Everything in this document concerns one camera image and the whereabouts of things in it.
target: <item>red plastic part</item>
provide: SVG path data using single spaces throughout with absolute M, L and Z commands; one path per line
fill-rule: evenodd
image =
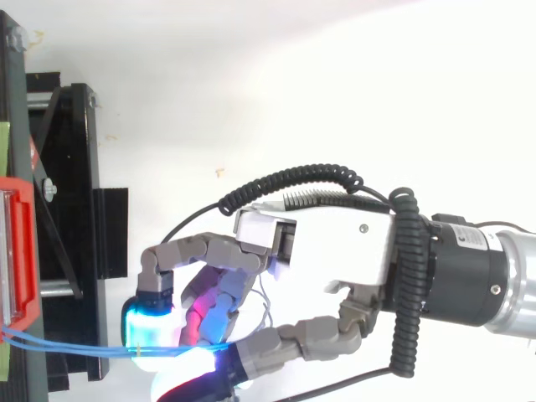
M 10 197 L 13 268 L 17 310 L 22 314 L 21 317 L 14 318 L 9 327 L 24 331 L 39 317 L 34 186 L 19 178 L 0 178 L 0 190 L 14 191 Z

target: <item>label sticker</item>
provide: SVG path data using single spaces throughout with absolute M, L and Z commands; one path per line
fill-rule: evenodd
M 479 229 L 459 224 L 451 224 L 451 227 L 456 235 L 456 242 L 460 247 L 487 250 L 486 237 Z
M 486 236 L 487 245 L 489 245 L 489 250 L 503 251 L 503 245 L 501 245 L 501 240 L 499 240 L 496 234 L 484 230 L 482 232 Z

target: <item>green tape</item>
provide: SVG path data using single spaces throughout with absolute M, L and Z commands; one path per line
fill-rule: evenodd
M 11 345 L 0 343 L 0 382 L 7 382 L 9 376 L 9 354 Z
M 0 177 L 8 175 L 9 122 L 0 121 Z

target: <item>blue wire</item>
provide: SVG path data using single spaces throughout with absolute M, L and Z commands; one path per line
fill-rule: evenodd
M 81 356 L 90 356 L 95 358 L 132 358 L 132 353 L 115 353 L 115 354 L 107 354 L 107 353 L 96 353 L 96 352 L 90 352 L 90 351 L 84 351 L 84 350 L 75 350 L 75 349 L 68 349 L 68 348 L 50 348 L 50 347 L 44 347 L 44 346 L 32 346 L 32 345 L 26 345 L 24 343 L 19 343 L 17 341 L 13 341 L 12 339 L 3 337 L 3 341 L 5 343 L 9 343 L 12 346 L 15 346 L 17 348 L 34 351 L 34 352 L 53 352 L 53 353 L 69 353 L 69 354 L 79 354 Z
M 131 351 L 131 352 L 125 352 L 125 353 L 106 353 L 106 352 L 98 353 L 98 352 L 76 350 L 76 349 L 69 349 L 69 348 L 51 348 L 51 347 L 46 347 L 46 346 L 27 345 L 25 343 L 20 343 L 20 342 L 14 341 L 6 337 L 3 338 L 3 341 L 6 343 L 9 343 L 10 345 L 13 345 L 14 347 L 22 348 L 22 349 L 33 351 L 33 352 L 67 353 L 67 354 L 77 354 L 80 356 L 90 356 L 90 357 L 96 357 L 96 358 L 166 358 L 166 357 L 172 358 L 187 351 L 187 350 L 180 350 L 180 351 L 168 350 L 168 351 L 161 351 L 161 352 L 142 352 L 140 354 L 138 354 L 137 351 Z
M 18 343 L 11 339 L 4 337 L 3 339 L 12 344 L 13 346 L 19 348 L 25 348 L 27 350 L 34 350 L 39 352 L 56 352 L 56 353 L 70 353 L 70 354 L 80 354 L 84 356 L 96 356 L 103 358 L 135 358 L 135 357 L 170 357 L 178 356 L 179 354 L 188 351 L 192 347 L 182 346 L 182 347 L 141 347 L 141 348 L 124 348 L 124 347 L 98 347 L 98 346 L 88 346 L 88 345 L 77 345 L 71 343 L 61 343 L 47 341 L 41 338 L 36 338 L 25 332 L 16 331 L 10 328 L 3 327 L 2 330 L 23 340 L 37 343 L 41 346 L 32 346 L 26 345 L 24 343 Z M 205 346 L 211 351 L 218 351 L 228 347 L 228 343 L 221 343 L 217 345 Z
M 17 338 L 21 338 L 25 341 L 30 341 L 33 343 L 38 343 L 40 345 L 47 345 L 54 348 L 70 348 L 70 349 L 78 349 L 78 350 L 90 350 L 90 351 L 98 351 L 98 352 L 134 352 L 137 353 L 136 347 L 102 347 L 102 346 L 89 346 L 89 345 L 77 345 L 73 343 L 62 343 L 62 342 L 54 342 L 54 341 L 47 341 L 41 338 L 34 337 L 28 333 L 16 331 L 10 328 L 3 328 L 3 331 L 7 334 L 13 335 Z M 219 345 L 209 345 L 206 348 L 207 349 L 215 349 L 220 350 L 221 348 L 226 348 L 227 344 L 219 344 Z M 149 347 L 140 347 L 140 351 L 142 352 L 184 352 L 192 347 L 190 346 L 179 346 L 179 347 L 158 347 L 158 346 L 149 346 Z

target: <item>cable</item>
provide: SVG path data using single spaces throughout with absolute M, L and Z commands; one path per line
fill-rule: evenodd
M 536 235 L 536 233 L 523 229 L 521 226 L 517 226 L 516 224 L 511 224 L 510 222 L 503 222 L 501 220 L 490 220 L 489 222 L 481 222 L 480 224 L 475 224 L 476 228 L 485 228 L 487 226 L 506 226 L 508 228 L 519 230 L 520 232 L 523 232 L 523 233 Z
M 3 337 L 3 340 L 12 344 L 18 348 L 24 348 L 27 350 L 37 352 L 55 352 L 55 353 L 69 353 L 79 354 L 83 356 L 95 356 L 103 358 L 133 358 L 133 357 L 170 357 L 178 356 L 191 349 L 188 346 L 181 347 L 96 347 L 87 345 L 76 345 L 71 343 L 60 343 L 54 341 L 47 341 L 41 338 L 36 338 L 24 332 L 16 331 L 10 328 L 3 327 L 3 332 L 12 335 L 16 338 L 20 338 L 27 342 L 37 343 L 39 346 L 27 345 L 25 343 L 18 343 L 10 338 Z M 229 346 L 228 343 L 221 343 L 217 345 L 205 346 L 208 350 L 217 351 Z
M 415 374 L 422 302 L 428 290 L 428 248 L 413 191 L 397 188 L 389 195 L 389 201 L 396 213 L 394 245 L 398 249 L 398 296 L 389 368 L 393 374 L 410 379 Z
M 317 182 L 340 184 L 348 194 L 362 191 L 389 205 L 389 200 L 386 197 L 371 188 L 365 187 L 363 178 L 353 170 L 348 169 L 346 166 L 319 163 L 281 170 L 249 182 L 218 201 L 218 209 L 223 215 L 231 216 L 238 209 L 252 203 L 263 195 L 298 184 Z
M 297 402 L 299 400 L 316 398 L 317 396 L 321 396 L 321 395 L 324 395 L 333 391 L 337 391 L 338 389 L 348 387 L 349 385 L 360 383 L 364 381 L 365 379 L 373 379 L 375 377 L 379 377 L 380 375 L 386 375 L 390 373 L 391 373 L 390 368 L 380 368 L 378 370 L 369 371 L 367 373 L 356 375 L 355 377 L 345 379 L 335 384 L 326 385 L 325 387 L 321 387 L 318 389 L 314 389 L 312 391 L 304 392 L 303 394 L 298 394 L 298 395 L 290 396 L 288 398 L 279 399 L 276 402 Z
M 190 222 L 192 222 L 194 219 L 196 219 L 197 217 L 201 216 L 202 214 L 204 214 L 205 212 L 209 212 L 211 209 L 216 209 L 218 208 L 218 204 L 210 204 L 210 205 L 207 205 L 206 207 L 204 208 L 201 208 L 198 212 L 195 212 L 193 214 L 191 214 L 190 216 L 188 216 L 183 222 L 181 222 L 180 224 L 178 224 L 177 226 L 175 226 L 173 228 L 173 230 L 171 232 L 169 232 L 167 234 L 166 237 L 164 237 L 164 240 L 162 240 L 162 243 L 167 243 L 169 240 L 172 239 L 172 237 L 174 235 L 177 234 L 177 232 L 182 229 L 184 226 L 186 226 L 187 224 L 189 224 Z
M 272 318 L 271 313 L 270 313 L 271 301 L 270 301 L 270 298 L 268 297 L 268 295 L 266 294 L 266 290 L 265 290 L 264 285 L 262 284 L 262 275 L 259 275 L 259 285 L 260 285 L 260 289 L 262 290 L 262 294 L 265 296 L 265 299 L 267 300 L 267 304 L 268 304 L 268 319 L 270 320 L 270 327 L 273 327 L 274 326 L 274 319 Z
M 256 289 L 251 289 L 251 291 L 256 293 L 257 295 L 259 295 L 260 297 L 262 297 L 263 300 L 265 301 L 264 303 L 262 303 L 262 305 L 265 308 L 265 312 L 262 315 L 262 318 L 261 318 L 261 320 L 259 322 L 259 325 L 257 325 L 255 327 L 255 329 L 253 331 L 251 331 L 251 334 L 253 334 L 253 333 L 257 332 L 257 331 L 260 331 L 263 328 L 266 328 L 265 321 L 266 321 L 266 317 L 268 317 L 268 314 L 270 313 L 270 306 L 268 305 L 268 300 L 266 300 L 265 295 L 263 295 L 261 291 L 257 291 Z

